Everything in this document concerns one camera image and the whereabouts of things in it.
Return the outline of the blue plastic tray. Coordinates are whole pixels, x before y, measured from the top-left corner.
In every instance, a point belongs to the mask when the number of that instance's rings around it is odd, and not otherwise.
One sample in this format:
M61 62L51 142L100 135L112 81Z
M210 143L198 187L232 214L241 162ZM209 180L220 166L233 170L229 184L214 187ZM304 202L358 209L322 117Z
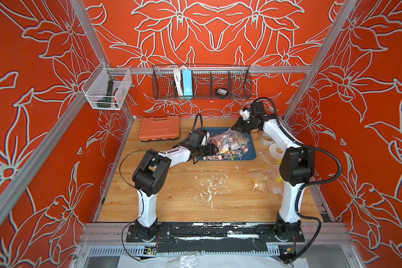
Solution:
M200 161L251 161L256 158L256 151L250 134L234 131L229 127L206 128L209 142L214 143L219 151L214 156L199 156Z

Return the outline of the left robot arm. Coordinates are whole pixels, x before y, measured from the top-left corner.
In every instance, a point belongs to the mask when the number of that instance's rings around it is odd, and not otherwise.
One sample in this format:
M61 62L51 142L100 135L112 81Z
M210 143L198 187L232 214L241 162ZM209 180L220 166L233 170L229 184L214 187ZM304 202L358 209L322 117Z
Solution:
M170 150L147 150L145 153L132 176L139 202L135 227L144 240L150 241L156 236L157 194L164 186L170 168L189 161L195 163L198 157L213 156L219 152L208 138L206 130L193 130Z

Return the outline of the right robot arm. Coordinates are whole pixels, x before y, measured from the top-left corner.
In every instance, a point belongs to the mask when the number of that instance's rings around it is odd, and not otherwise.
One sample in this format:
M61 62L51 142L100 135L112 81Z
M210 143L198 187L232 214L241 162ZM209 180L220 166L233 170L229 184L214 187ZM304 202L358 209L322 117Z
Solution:
M315 151L305 148L280 122L274 102L269 98L258 98L240 112L232 130L250 133L258 130L269 135L283 151L279 174L284 181L281 208L276 217L274 233L279 241L285 242L301 231L300 208L305 189L303 185L314 174Z

